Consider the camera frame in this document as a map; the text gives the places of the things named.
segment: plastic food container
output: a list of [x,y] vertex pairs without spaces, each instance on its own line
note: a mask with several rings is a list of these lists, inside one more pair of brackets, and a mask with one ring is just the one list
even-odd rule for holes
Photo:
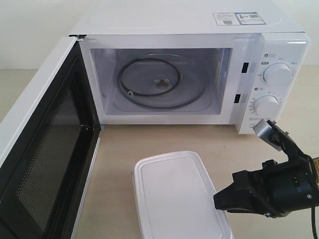
[[233,239],[197,153],[143,159],[134,166],[133,182],[143,239]]

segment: microwave door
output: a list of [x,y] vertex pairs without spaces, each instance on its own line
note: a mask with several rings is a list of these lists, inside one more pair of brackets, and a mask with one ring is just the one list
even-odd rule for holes
[[2,236],[71,238],[99,132],[79,43],[62,38],[0,124]]

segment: wall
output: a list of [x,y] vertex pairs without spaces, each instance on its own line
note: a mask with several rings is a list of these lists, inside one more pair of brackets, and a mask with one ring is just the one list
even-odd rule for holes
[[[0,69],[37,69],[67,36],[91,0],[4,0],[0,7]],[[319,65],[319,1],[274,0],[312,40],[304,65]]]

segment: power level knob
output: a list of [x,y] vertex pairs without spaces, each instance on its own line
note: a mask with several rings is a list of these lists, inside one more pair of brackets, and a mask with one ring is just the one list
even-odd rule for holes
[[273,119],[278,112],[278,101],[273,96],[263,96],[254,102],[254,111],[261,118]]
[[286,86],[292,78],[291,70],[284,63],[271,65],[264,72],[265,82],[272,86]]

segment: robotic arm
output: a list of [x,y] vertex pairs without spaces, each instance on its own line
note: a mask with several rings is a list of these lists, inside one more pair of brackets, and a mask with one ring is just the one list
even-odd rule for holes
[[216,209],[278,218],[311,208],[313,233],[317,238],[315,207],[319,205],[319,158],[312,159],[304,154],[274,121],[263,119],[254,131],[270,146],[282,150],[288,161],[268,160],[260,170],[233,173],[234,182],[214,195]]

